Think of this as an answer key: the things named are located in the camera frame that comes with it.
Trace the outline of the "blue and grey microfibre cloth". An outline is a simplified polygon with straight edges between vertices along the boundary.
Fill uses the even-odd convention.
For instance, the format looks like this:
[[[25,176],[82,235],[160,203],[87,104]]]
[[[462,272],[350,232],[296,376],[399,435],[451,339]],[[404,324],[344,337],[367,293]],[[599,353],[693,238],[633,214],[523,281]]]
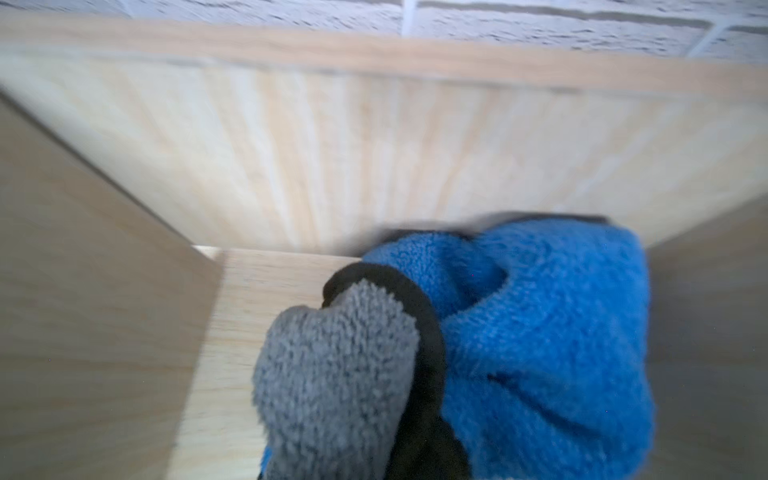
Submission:
[[[650,281],[629,230],[408,232],[270,326],[263,479],[628,479],[653,442]]]

